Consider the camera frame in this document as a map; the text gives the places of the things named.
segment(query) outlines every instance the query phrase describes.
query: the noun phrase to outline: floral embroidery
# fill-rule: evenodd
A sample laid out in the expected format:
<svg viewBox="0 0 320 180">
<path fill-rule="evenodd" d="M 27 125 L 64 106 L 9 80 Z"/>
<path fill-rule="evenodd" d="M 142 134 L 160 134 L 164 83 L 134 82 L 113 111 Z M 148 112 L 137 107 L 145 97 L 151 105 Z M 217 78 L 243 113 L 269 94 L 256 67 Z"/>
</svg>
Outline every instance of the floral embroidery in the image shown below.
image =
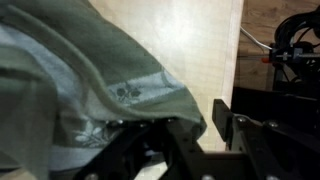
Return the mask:
<svg viewBox="0 0 320 180">
<path fill-rule="evenodd" d="M 118 88 L 116 93 L 113 94 L 117 97 L 118 101 L 123 104 L 134 104 L 139 102 L 139 96 L 141 92 L 139 91 L 140 87 L 132 87 L 129 83 L 125 83 L 125 87 Z"/>
<path fill-rule="evenodd" d="M 75 140 L 83 146 L 99 147 L 106 146 L 118 134 L 119 131 L 107 132 L 106 127 L 94 127 L 92 122 L 87 121 L 83 131 L 73 131 L 77 134 Z"/>
</svg>

